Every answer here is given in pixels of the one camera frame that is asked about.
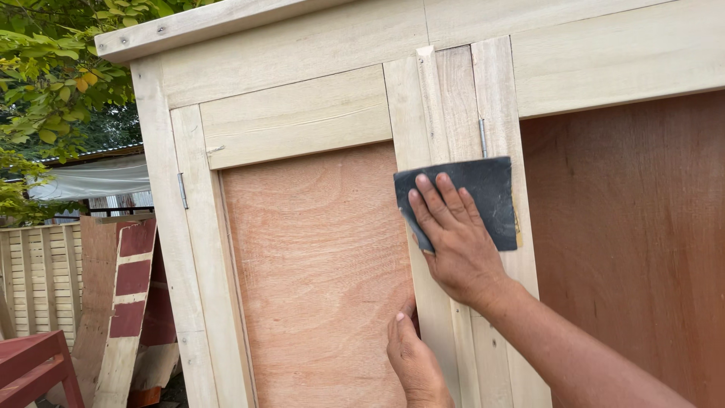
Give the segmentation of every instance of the wooden slat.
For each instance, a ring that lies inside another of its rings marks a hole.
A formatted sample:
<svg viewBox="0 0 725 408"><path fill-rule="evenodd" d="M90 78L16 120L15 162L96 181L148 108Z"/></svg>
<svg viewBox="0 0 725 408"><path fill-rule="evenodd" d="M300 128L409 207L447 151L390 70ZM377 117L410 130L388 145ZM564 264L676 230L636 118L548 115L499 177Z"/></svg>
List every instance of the wooden slat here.
<svg viewBox="0 0 725 408"><path fill-rule="evenodd" d="M75 247L73 246L73 230L71 227L63 227L63 234L65 235L65 251L66 255L75 253ZM78 328L80 324L80 288L78 287L78 270L76 269L75 262L67 262L68 264L68 282L70 283L70 297L73 304L73 320L75 321L75 327Z"/></svg>
<svg viewBox="0 0 725 408"><path fill-rule="evenodd" d="M25 282L31 282L33 279L30 269L30 248L28 247L28 231L20 230L20 252L22 254L22 277ZM28 332L31 335L36 333L36 311L33 302L33 291L26 288L22 299L25 301L25 307L28 310Z"/></svg>
<svg viewBox="0 0 725 408"><path fill-rule="evenodd" d="M285 20L352 0L235 0L134 25L96 37L100 57L111 62L194 44Z"/></svg>
<svg viewBox="0 0 725 408"><path fill-rule="evenodd" d="M431 164L450 162L448 136L443 119L443 101L438 77L438 65L434 58L435 48L425 46L415 50L418 57L418 80L423 114L426 119L426 139L431 153Z"/></svg>
<svg viewBox="0 0 725 408"><path fill-rule="evenodd" d="M169 296L178 334L179 352L187 379L190 407L218 408L215 373L196 278L186 212L178 189L173 131L168 104L162 89L159 57L131 63L138 117L148 161L154 203L163 208L156 215L162 243Z"/></svg>
<svg viewBox="0 0 725 408"><path fill-rule="evenodd" d="M431 44L446 49L666 1L670 0L426 0L426 17Z"/></svg>
<svg viewBox="0 0 725 408"><path fill-rule="evenodd" d="M219 99L200 109L212 170L392 138L381 65Z"/></svg>
<svg viewBox="0 0 725 408"><path fill-rule="evenodd" d="M478 113L484 119L486 147L489 156L510 156L512 193L523 235L523 246L516 251L501 252L506 272L518 280L536 298L539 297L534 244L531 240L529 199L523 171L521 133L514 87L513 61L508 36L471 44L473 76L476 83ZM477 337L489 340L494 333L481 332ZM515 408L551 407L551 392L531 365L513 348L507 346L511 395Z"/></svg>
<svg viewBox="0 0 725 408"><path fill-rule="evenodd" d="M725 3L672 1L511 36L534 117L725 86Z"/></svg>
<svg viewBox="0 0 725 408"><path fill-rule="evenodd" d="M216 171L206 160L202 114L198 105L171 111L179 172L184 177L187 217L199 276L199 294L209 333L217 394L223 407L254 407L252 362L247 359L241 301L229 252L228 228Z"/></svg>
<svg viewBox="0 0 725 408"><path fill-rule="evenodd" d="M421 0L366 0L160 57L174 108L396 60L427 44Z"/></svg>
<svg viewBox="0 0 725 408"><path fill-rule="evenodd" d="M419 64L417 57L383 64L399 171L431 165L426 119L418 80ZM431 277L428 264L418 249L418 244L412 238L412 231L410 227L406 227L410 269L413 273L415 299L418 303L420 335L436 354L446 385L456 404L459 405L460 382L450 298Z"/></svg>
<svg viewBox="0 0 725 408"><path fill-rule="evenodd" d="M50 254L50 231L41 229L41 242L43 244L43 277L45 296L48 300L48 324L50 330L58 330L58 319L55 314L55 286L53 280L53 263ZM32 285L32 279L25 281L25 286Z"/></svg>
<svg viewBox="0 0 725 408"><path fill-rule="evenodd" d="M15 312L15 302L12 297L13 293L13 276L12 276L12 260L10 258L10 239L9 232L0 232L0 261L2 262L2 279L4 288L4 297L7 302L7 309L12 316Z"/></svg>

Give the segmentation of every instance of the plywood panel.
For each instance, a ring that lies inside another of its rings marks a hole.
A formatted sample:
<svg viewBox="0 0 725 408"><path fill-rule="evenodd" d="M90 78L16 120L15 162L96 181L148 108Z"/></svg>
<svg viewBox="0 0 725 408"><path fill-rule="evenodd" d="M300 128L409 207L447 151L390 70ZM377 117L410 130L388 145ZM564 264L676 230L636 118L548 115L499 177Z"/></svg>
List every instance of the plywood panel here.
<svg viewBox="0 0 725 408"><path fill-rule="evenodd" d="M725 399L725 91L521 122L541 299Z"/></svg>
<svg viewBox="0 0 725 408"><path fill-rule="evenodd" d="M511 36L521 117L725 86L725 3L680 0Z"/></svg>
<svg viewBox="0 0 725 408"><path fill-rule="evenodd" d="M392 138L382 65L199 107L211 169Z"/></svg>
<svg viewBox="0 0 725 408"><path fill-rule="evenodd" d="M396 60L427 44L421 0L370 0L160 56L174 108Z"/></svg>
<svg viewBox="0 0 725 408"><path fill-rule="evenodd" d="M223 172L261 407L404 407L386 325L413 292L392 143Z"/></svg>

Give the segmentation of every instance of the plywood back panel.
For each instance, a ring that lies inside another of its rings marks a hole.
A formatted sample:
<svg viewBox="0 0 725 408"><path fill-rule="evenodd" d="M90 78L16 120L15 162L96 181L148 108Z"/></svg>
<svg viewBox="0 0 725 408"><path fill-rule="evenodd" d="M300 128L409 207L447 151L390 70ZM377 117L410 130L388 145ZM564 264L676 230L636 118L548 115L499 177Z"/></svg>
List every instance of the plywood back panel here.
<svg viewBox="0 0 725 408"><path fill-rule="evenodd" d="M725 91L521 122L541 299L725 400Z"/></svg>
<svg viewBox="0 0 725 408"><path fill-rule="evenodd" d="M260 407L404 407L386 325L413 292L391 142L232 168Z"/></svg>

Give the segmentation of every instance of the wooden trim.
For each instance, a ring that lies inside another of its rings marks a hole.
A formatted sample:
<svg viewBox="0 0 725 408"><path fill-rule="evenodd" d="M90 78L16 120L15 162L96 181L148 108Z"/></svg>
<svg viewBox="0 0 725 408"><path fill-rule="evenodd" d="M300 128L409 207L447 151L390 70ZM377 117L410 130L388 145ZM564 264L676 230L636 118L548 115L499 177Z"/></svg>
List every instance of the wooden trim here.
<svg viewBox="0 0 725 408"><path fill-rule="evenodd" d="M15 298L12 289L12 259L10 258L10 233L0 232L0 258L2 260L2 279L5 291L7 309L12 317L13 331L15 331Z"/></svg>
<svg viewBox="0 0 725 408"><path fill-rule="evenodd" d="M247 359L241 303L236 296L227 227L216 171L207 162L198 105L171 110L178 170L183 174L186 218L199 276L210 355L222 407L254 407L251 362Z"/></svg>
<svg viewBox="0 0 725 408"><path fill-rule="evenodd" d="M70 233L71 240L73 239L73 231ZM53 280L53 260L51 258L50 254L50 230L47 228L41 229L41 245L43 247L43 277L45 278L45 286L46 286L46 300L48 301L48 326L49 331L54 332L55 330L58 330L58 317L56 316L56 306L55 306L55 281ZM70 255L67 255L68 260L68 270L70 270L70 264L73 263L73 268L75 269L75 257L71 257ZM75 298L73 299L74 304L75 300L78 299L78 274L75 275ZM69 280L70 283L70 295L73 296L73 280ZM25 281L25 285L33 285L32 281ZM80 315L78 316L78 320L74 319L74 322L80 321Z"/></svg>
<svg viewBox="0 0 725 408"><path fill-rule="evenodd" d="M125 62L352 0L227 0L96 37L101 58Z"/></svg>
<svg viewBox="0 0 725 408"><path fill-rule="evenodd" d="M33 302L33 271L30 266L30 243L27 229L20 230L20 252L25 281L25 310L28 313L28 334L36 333L36 305Z"/></svg>
<svg viewBox="0 0 725 408"><path fill-rule="evenodd" d="M212 170L392 139L381 65L205 102L199 109Z"/></svg>
<svg viewBox="0 0 725 408"><path fill-rule="evenodd" d="M679 0L511 36L532 118L725 87L725 3Z"/></svg>
<svg viewBox="0 0 725 408"><path fill-rule="evenodd" d="M63 240L65 241L65 255L68 260L68 282L70 283L70 301L73 307L73 325L75 326L75 332L78 333L80 327L80 290L78 289L78 268L75 265L73 227L63 226Z"/></svg>
<svg viewBox="0 0 725 408"><path fill-rule="evenodd" d="M156 220L189 406L218 408L215 372L212 369L189 226L178 188L178 164L173 154L174 137L162 89L163 74L159 57L132 62L131 72L144 149L149 158L147 165L154 204L162 209L157 213Z"/></svg>
<svg viewBox="0 0 725 408"><path fill-rule="evenodd" d="M471 54L478 114L484 119L486 147L489 156L511 157L512 193L518 225L523 235L523 246L516 251L501 252L501 259L506 272L538 298L537 268L531 240L529 198L523 170L509 37L497 37L471 44ZM479 337L490 338L495 334L497 333L491 332ZM551 391L548 385L513 347L507 346L506 349L513 406L551 407Z"/></svg>

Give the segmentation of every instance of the wooden cabinet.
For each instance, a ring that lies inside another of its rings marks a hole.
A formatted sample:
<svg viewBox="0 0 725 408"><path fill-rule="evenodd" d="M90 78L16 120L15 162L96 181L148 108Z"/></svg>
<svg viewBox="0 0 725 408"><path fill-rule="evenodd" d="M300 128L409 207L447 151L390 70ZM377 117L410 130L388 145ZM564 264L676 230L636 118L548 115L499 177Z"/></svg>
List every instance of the wooden cabinet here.
<svg viewBox="0 0 725 408"><path fill-rule="evenodd" d="M133 73L190 405L404 406L385 326L415 291L457 407L550 407L526 360L431 279L392 173L511 156L521 245L502 258L538 296L519 119L724 87L723 12L225 0L96 38Z"/></svg>

